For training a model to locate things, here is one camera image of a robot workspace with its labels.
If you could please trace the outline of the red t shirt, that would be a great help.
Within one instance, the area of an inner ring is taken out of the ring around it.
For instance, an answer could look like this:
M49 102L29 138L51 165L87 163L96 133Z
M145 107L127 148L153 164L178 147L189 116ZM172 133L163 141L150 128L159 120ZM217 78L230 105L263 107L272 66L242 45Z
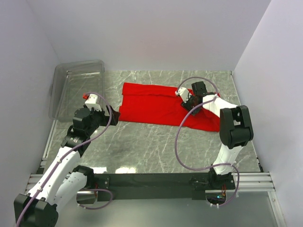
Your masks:
M124 83L119 121L179 126L188 111L175 95L177 87ZM190 115L184 127L219 132L220 119L208 110Z

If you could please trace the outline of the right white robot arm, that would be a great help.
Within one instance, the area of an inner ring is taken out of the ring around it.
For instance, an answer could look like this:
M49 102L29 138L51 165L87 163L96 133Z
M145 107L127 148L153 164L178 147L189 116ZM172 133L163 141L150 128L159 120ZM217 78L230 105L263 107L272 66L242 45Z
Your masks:
M181 106L196 115L207 110L219 117L219 136L221 147L218 156L208 176L208 184L218 189L232 172L232 165L244 146L253 139L254 133L250 119L249 109L245 105L234 105L219 97L218 91L208 92L205 83L195 82L192 92L179 86L175 92L181 97Z

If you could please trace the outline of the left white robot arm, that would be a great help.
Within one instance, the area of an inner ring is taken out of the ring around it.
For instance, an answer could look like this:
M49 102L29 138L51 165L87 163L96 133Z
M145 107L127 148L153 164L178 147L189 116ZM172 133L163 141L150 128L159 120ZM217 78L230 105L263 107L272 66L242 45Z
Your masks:
M80 166L78 162L98 127L107 129L110 125L117 125L120 113L112 107L107 110L109 115L95 106L75 111L56 159L27 194L19 194L14 200L18 227L54 227L60 213L78 191L99 191L94 170Z

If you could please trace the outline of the clear plastic bin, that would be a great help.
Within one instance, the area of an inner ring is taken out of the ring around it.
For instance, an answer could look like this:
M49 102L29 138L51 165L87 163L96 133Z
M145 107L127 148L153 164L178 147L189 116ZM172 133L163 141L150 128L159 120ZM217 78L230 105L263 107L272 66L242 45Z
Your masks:
M51 90L49 117L70 122L84 105L83 95L96 92L105 96L105 67L101 60L62 63L56 66Z

